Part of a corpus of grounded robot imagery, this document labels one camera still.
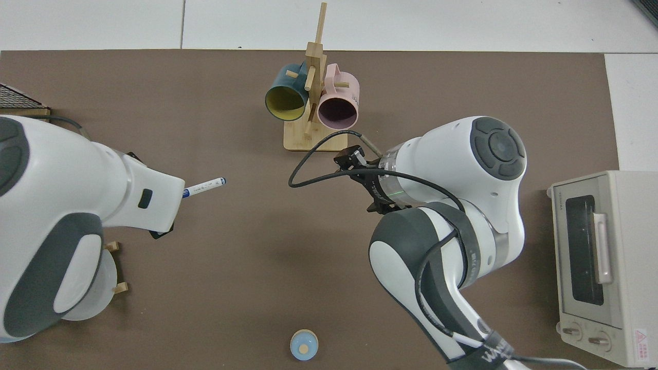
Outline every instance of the mug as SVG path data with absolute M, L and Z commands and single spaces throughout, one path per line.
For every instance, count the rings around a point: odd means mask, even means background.
M 296 120 L 304 114 L 309 92 L 304 90 L 308 71 L 306 62 L 281 68 L 265 94 L 265 106 L 280 120 Z
M 333 130 L 354 126 L 359 119 L 359 90 L 356 77 L 341 72 L 336 63 L 328 65 L 317 109 L 320 122 Z

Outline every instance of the oven handle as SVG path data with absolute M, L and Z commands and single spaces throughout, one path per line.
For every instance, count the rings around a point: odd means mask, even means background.
M 610 249 L 608 245 L 607 217 L 605 213 L 592 213 L 590 225 L 594 232 L 594 260 L 596 269 L 594 275 L 599 284 L 610 284 L 613 281 L 610 271 Z

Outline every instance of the mug holder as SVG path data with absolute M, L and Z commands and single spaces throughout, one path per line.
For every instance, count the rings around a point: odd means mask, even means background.
M 318 103 L 322 95 L 322 80 L 327 59 L 320 42 L 322 39 L 322 29 L 324 28 L 326 6 L 326 3 L 322 3 L 320 6 L 320 18 L 318 20 L 315 42 L 309 42 L 306 46 L 306 65 L 309 73 L 306 79 L 305 90 L 309 92 L 309 100 L 306 103 L 304 114 L 297 120 L 284 121 L 284 148 L 287 150 L 309 151 L 321 139 L 336 131 L 320 123 L 317 113 Z M 346 147 L 347 135 L 339 135 L 329 139 L 318 150 L 341 151 Z

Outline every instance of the pink mug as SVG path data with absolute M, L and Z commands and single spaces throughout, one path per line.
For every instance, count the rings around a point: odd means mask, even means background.
M 320 122 L 334 130 L 345 130 L 354 126 L 359 118 L 359 90 L 356 77 L 341 72 L 336 63 L 328 65 L 324 89 L 318 103 Z

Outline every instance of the toaster oven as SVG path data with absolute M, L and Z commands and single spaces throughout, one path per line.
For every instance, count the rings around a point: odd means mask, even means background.
M 658 365 L 658 172 L 605 171 L 548 189 L 566 343 Z

